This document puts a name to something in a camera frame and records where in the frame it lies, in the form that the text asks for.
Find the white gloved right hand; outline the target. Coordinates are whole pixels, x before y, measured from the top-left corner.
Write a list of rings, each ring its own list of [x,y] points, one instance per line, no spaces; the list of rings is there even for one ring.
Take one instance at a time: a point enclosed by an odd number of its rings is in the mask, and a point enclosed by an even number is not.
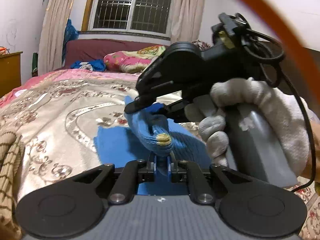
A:
[[[253,78],[231,79],[214,84],[210,90],[212,101],[219,108],[205,117],[195,104],[185,107],[185,116],[199,124],[199,134],[206,143],[207,153],[214,163],[227,166],[225,150],[229,145],[222,107],[237,103],[256,105],[275,131],[285,156],[296,176],[311,177],[311,151],[304,118],[294,96],[271,88]]]

